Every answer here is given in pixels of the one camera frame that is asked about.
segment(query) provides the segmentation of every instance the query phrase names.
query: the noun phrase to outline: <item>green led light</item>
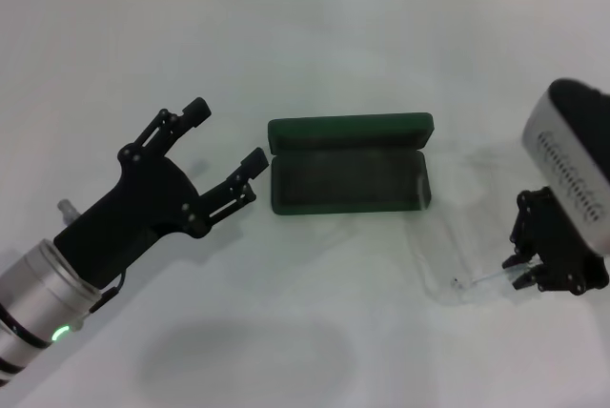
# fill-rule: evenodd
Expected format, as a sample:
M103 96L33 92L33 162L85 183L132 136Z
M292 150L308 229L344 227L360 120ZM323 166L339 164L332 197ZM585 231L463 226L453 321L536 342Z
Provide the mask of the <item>green led light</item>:
M62 335L69 331L70 325L64 325L63 327L58 328L51 337L51 341L57 341Z

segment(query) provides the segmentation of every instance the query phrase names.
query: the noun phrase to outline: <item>open case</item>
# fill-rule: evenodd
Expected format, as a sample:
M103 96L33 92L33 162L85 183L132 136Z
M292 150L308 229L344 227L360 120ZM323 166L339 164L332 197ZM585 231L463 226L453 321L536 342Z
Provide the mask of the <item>open case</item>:
M419 149L433 130L426 112L272 120L274 212L427 209L432 193Z

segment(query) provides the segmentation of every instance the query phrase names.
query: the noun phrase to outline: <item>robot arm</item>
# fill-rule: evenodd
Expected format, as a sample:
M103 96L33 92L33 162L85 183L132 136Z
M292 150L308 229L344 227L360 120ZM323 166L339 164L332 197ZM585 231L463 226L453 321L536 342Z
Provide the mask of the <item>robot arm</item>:
M182 115L162 110L119 151L116 186L53 242L42 241L0 276L0 386L51 346L58 329L112 299L120 287L101 290L162 236L182 232L201 238L256 199L248 181L269 166L260 148L202 195L165 157L210 115L201 98Z
M549 187L517 199L515 254L502 267L535 255L539 264L513 283L516 289L538 284L541 291L579 296L608 285L608 120L610 96L569 79L554 82L530 117L523 146Z

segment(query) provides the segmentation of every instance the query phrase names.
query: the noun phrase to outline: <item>white table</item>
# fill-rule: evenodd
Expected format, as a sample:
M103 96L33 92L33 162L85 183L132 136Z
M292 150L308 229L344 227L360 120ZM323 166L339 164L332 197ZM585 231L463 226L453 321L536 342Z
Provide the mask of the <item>white table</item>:
M572 76L610 91L610 0L0 0L3 266L118 177L118 149L195 96L170 157L200 191L272 118L430 112L433 206L280 217L258 200L171 235L119 297L0 392L3 408L606 407L610 290L514 293L519 146ZM457 277L465 292L452 288Z

